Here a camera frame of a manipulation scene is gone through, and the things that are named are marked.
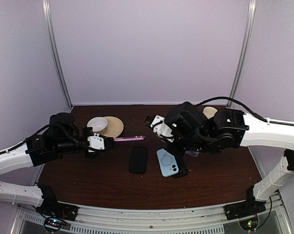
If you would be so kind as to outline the aluminium front rail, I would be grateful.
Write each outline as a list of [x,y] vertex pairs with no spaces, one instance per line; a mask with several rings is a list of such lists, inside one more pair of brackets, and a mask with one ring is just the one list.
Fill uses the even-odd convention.
[[246,224],[259,223],[256,234],[291,234],[288,214],[279,194],[266,211],[228,220],[222,205],[169,210],[120,210],[79,206],[75,221],[60,234],[248,234]]

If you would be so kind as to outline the white teacup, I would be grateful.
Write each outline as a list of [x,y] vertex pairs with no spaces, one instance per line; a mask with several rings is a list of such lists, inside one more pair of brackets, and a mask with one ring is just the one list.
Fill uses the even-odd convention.
[[87,127],[92,128],[94,133],[100,132],[106,129],[108,120],[105,117],[94,117],[88,121]]

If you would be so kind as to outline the light blue cased phone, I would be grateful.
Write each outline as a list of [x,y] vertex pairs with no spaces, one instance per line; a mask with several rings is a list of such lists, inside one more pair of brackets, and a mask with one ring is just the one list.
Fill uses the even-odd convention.
[[175,157],[165,149],[159,149],[157,151],[157,158],[163,177],[170,177],[179,172]]

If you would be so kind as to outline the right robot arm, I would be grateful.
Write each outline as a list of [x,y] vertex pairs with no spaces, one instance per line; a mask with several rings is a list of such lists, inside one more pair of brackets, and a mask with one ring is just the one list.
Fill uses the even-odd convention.
[[164,150],[177,159],[187,151],[213,154],[249,146],[285,150],[276,167],[247,190],[244,202],[225,206],[229,215],[265,211],[270,196],[294,177],[294,122],[264,118],[248,107],[246,110],[222,109],[207,117],[195,105],[184,102],[165,117],[150,115],[145,119],[146,126],[166,143]]

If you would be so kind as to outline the lavender phone case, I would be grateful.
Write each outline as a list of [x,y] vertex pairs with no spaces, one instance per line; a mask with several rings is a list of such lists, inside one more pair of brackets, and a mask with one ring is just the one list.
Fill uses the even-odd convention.
[[197,157],[199,155],[199,152],[195,152],[195,151],[186,151],[185,152],[187,155],[193,156],[193,157]]

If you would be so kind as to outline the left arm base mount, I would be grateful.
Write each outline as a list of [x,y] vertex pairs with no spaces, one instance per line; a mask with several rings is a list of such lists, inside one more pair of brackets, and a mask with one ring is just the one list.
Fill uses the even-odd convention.
[[44,218],[43,227],[47,232],[53,234],[67,225],[67,221],[75,221],[78,213],[76,205],[59,202],[50,186],[39,186],[39,188],[43,202],[34,209]]

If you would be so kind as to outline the pink phone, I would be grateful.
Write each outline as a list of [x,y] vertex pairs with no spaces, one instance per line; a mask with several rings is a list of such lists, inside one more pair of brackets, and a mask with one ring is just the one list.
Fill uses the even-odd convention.
[[117,137],[114,139],[115,142],[126,142],[126,141],[140,141],[144,140],[145,136],[133,136],[133,137]]

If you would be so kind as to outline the black cased phone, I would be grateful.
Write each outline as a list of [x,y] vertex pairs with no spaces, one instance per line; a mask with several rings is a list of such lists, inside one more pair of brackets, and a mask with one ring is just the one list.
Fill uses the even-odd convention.
[[133,147],[130,161],[129,172],[133,174],[144,174],[147,169],[147,148]]

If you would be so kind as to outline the black phone under blue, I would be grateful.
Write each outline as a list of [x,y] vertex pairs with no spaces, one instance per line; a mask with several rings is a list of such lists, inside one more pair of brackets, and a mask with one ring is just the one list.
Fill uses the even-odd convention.
[[175,160],[177,162],[178,172],[176,174],[174,174],[172,177],[173,178],[180,178],[183,176],[187,176],[188,170],[187,170],[186,164],[184,163],[184,160],[182,158],[175,158]]

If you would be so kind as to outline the cream ribbed mug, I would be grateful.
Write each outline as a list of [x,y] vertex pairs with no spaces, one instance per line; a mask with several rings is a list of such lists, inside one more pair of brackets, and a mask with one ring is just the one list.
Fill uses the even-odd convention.
[[207,118],[207,119],[211,119],[212,117],[215,116],[215,114],[217,113],[217,109],[211,106],[206,106],[203,109],[203,115]]

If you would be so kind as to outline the left aluminium post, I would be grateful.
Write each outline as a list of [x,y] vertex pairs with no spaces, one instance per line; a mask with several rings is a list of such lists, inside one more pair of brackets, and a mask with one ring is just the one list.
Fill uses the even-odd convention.
[[58,80],[60,83],[60,87],[61,87],[63,96],[65,98],[66,104],[69,109],[72,109],[73,104],[72,104],[69,90],[68,90],[68,87],[67,87],[67,84],[66,84],[66,81],[64,78],[63,69],[62,69],[61,61],[60,61],[60,57],[59,57],[59,52],[57,49],[57,43],[56,43],[55,32],[54,32],[54,27],[53,27],[50,1],[43,0],[42,5],[43,5],[43,13],[45,16],[45,21],[46,21],[46,25],[47,25],[48,34],[49,34],[49,40],[50,40],[50,45],[51,45],[51,50],[52,50],[52,57],[53,57],[57,77],[58,77]]

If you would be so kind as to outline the aluminium post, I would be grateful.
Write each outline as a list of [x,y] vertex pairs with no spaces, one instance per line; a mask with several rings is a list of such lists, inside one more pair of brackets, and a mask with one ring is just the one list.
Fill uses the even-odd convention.
[[57,49],[57,43],[56,43],[55,32],[54,32],[54,27],[53,27],[50,1],[43,0],[42,5],[43,5],[43,13],[45,16],[45,21],[46,21],[46,25],[47,25],[48,34],[49,34],[49,40],[50,40],[50,45],[51,45],[51,50],[52,50],[52,57],[53,57],[57,77],[58,77],[58,80],[60,83],[60,87],[61,87],[63,96],[65,98],[66,104],[69,109],[72,109],[73,104],[72,104],[69,90],[68,90],[68,87],[67,87],[67,84],[66,84],[66,81],[64,78],[63,69],[62,69],[61,61],[60,61],[60,57],[59,57],[59,52]]
[[242,40],[242,46],[240,50],[238,65],[237,65],[234,81],[233,81],[230,96],[229,96],[230,98],[235,98],[238,87],[239,87],[239,82],[242,77],[242,72],[246,62],[248,48],[249,48],[251,37],[253,34],[253,28],[254,28],[255,17],[256,17],[256,6],[257,6],[256,0],[249,0],[244,36]]

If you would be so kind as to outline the right aluminium post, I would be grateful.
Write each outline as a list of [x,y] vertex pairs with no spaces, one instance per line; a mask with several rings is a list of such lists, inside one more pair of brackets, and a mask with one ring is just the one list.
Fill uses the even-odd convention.
[[257,6],[256,0],[249,0],[244,36],[242,40],[242,46],[240,50],[238,65],[237,65],[234,81],[233,81],[230,96],[229,96],[230,98],[235,98],[238,87],[239,87],[239,82],[242,77],[242,72],[246,62],[248,48],[249,48],[251,37],[253,34],[253,28],[254,28],[255,17],[256,17],[256,6]]

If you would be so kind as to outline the beige saucer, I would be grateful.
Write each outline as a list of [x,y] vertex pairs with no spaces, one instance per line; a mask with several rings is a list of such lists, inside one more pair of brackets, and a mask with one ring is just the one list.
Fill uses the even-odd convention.
[[119,137],[124,129],[124,124],[122,120],[112,116],[106,116],[104,118],[108,121],[108,124],[105,129],[99,132],[99,134],[105,137]]

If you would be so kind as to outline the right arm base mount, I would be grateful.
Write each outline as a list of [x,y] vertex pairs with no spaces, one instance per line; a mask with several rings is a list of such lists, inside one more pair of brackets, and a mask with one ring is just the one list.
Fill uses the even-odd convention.
[[246,199],[242,202],[225,205],[224,212],[227,220],[242,219],[239,221],[240,227],[248,232],[255,232],[260,229],[268,220],[272,212],[272,198],[269,197],[270,208],[266,218],[260,221],[258,214],[266,211],[266,202],[256,201],[254,196],[254,186],[246,191]]

